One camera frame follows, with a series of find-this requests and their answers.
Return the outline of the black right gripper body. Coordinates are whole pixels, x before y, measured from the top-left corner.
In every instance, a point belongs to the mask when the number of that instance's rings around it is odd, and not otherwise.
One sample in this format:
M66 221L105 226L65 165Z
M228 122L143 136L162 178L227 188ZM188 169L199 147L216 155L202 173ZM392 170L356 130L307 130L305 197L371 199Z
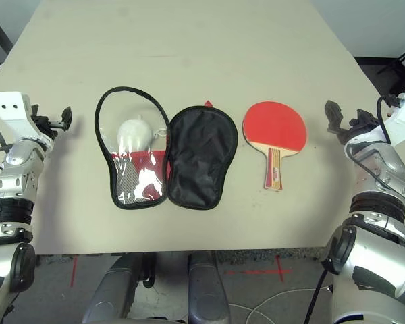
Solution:
M357 117L349 121L350 127L346 129L346 141L340 142L345 145L352 138L370 132L379 125L379 120L372 113L362 109L357 110Z

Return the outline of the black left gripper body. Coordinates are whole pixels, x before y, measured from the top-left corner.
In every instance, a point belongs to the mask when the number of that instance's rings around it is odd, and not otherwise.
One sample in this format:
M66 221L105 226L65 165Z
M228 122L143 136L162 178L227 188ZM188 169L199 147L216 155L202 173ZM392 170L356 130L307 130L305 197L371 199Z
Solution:
M63 129L62 122L49 121L49 118L46 116L37 115L38 113L38 104L32 105L32 120L37 126L37 128L50 139L55 139L58 135L58 130Z

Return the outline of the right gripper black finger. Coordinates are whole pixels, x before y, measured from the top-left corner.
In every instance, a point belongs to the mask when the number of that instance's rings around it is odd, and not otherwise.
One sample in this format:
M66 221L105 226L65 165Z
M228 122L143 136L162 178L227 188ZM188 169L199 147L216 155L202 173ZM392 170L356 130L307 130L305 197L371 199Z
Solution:
M338 103L327 100L325 104L325 115L328 120L328 130L339 130L343 115Z
M329 133L335 134L337 136L337 139L340 142L345 142L346 141L346 129L343 128L337 128L337 127L328 127L327 131Z

